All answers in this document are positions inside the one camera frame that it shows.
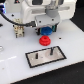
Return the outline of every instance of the screw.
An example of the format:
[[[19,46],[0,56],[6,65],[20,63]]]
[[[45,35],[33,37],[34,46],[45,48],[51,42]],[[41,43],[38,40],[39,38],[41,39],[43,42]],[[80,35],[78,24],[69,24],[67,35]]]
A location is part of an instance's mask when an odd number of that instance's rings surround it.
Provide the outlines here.
[[[0,52],[1,52],[1,51],[3,51],[3,47],[2,47],[2,46],[0,46]]]

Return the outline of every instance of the white surface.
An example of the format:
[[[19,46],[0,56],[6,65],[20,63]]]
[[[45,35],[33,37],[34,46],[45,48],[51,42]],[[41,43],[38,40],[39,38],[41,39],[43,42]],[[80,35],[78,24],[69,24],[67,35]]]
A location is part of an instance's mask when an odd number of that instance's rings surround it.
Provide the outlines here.
[[[39,44],[41,37],[37,36],[33,28],[25,28],[25,37],[16,38],[11,23],[0,17],[0,84],[9,84],[19,80],[33,77],[61,67],[84,61],[84,32],[70,20],[59,24],[56,33],[50,35],[51,44],[47,47]],[[36,68],[30,68],[25,53],[59,46],[67,57],[66,60],[53,62]]]
[[[19,0],[20,3],[15,4],[15,0],[6,0],[5,7],[7,13],[16,13],[21,11],[21,4],[23,0]]]
[[[59,14],[61,20],[70,19],[73,17],[75,13],[75,0],[64,0],[63,5],[59,7]],[[28,4],[23,1],[22,7],[21,7],[21,18],[23,23],[28,23],[33,20],[35,20],[35,16],[45,14],[43,13],[37,13],[32,14],[32,10],[44,10],[45,6],[28,6]]]

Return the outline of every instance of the black slot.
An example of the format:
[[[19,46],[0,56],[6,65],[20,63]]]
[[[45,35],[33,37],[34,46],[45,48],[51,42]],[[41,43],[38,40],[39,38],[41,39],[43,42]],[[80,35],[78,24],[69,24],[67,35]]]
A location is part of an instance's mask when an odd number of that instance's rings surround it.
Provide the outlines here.
[[[32,0],[32,5],[41,5],[43,0]]]

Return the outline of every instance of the machine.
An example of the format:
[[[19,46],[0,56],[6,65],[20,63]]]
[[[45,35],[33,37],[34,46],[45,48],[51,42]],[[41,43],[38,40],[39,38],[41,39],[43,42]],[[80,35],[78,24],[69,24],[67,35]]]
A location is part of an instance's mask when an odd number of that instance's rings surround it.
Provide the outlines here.
[[[0,84],[84,61],[84,32],[71,19],[76,0],[0,3]]]

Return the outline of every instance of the mounting hole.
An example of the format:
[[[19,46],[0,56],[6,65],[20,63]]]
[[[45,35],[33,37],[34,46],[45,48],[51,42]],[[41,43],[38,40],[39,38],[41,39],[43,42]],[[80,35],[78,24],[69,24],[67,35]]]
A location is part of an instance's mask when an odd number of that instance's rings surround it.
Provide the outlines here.
[[[59,38],[59,39],[62,39],[62,38]]]
[[[54,21],[54,19],[52,19],[52,21]]]
[[[2,47],[2,46],[0,46],[0,52],[1,52],[1,51],[3,51],[3,47]]]
[[[3,24],[0,23],[0,27],[2,27],[2,26],[3,26]]]
[[[12,17],[14,17],[14,15],[13,15],[13,14],[12,14],[11,16],[12,16]]]
[[[39,23],[41,23],[41,21],[39,21]]]

